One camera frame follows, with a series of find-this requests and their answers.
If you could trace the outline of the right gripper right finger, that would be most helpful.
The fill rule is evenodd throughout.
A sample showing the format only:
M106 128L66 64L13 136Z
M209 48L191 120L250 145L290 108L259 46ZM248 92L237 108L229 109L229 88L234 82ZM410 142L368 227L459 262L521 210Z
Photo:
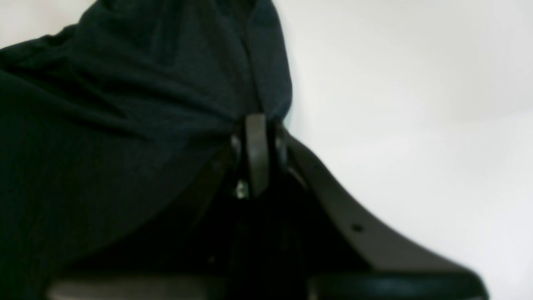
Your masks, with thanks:
M309 300L487 300L480 277L411 241L358 203L279 122L269 137Z

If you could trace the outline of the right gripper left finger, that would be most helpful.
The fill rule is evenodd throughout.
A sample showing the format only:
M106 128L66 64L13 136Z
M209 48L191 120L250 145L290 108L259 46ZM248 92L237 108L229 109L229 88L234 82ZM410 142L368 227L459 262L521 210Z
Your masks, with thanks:
M224 300L244 205L269 186L269 129L250 114L167 209L118 243L74 264L49 300Z

